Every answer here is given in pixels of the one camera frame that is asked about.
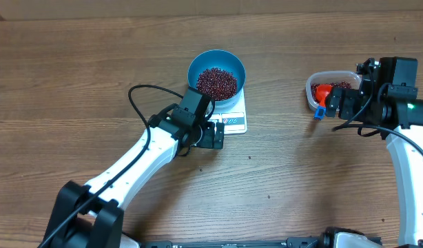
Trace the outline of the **orange measuring scoop blue handle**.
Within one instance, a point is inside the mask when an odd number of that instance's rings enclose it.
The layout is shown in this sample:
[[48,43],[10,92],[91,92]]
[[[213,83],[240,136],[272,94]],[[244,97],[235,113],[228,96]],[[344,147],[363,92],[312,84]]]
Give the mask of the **orange measuring scoop blue handle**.
[[316,88],[315,97],[318,101],[318,107],[314,114],[315,120],[321,121],[325,117],[327,111],[325,101],[328,95],[331,93],[332,88],[333,86],[328,84],[322,84]]

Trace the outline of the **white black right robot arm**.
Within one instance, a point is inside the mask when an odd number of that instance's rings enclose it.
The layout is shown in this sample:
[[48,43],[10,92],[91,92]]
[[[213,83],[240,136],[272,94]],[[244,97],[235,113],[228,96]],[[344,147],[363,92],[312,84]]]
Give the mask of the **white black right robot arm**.
[[417,65],[412,58],[370,58],[357,66],[358,89],[331,88],[317,110],[344,120],[334,131],[355,128],[359,136],[379,134],[386,141],[398,191],[399,247],[423,247],[423,100],[415,86]]

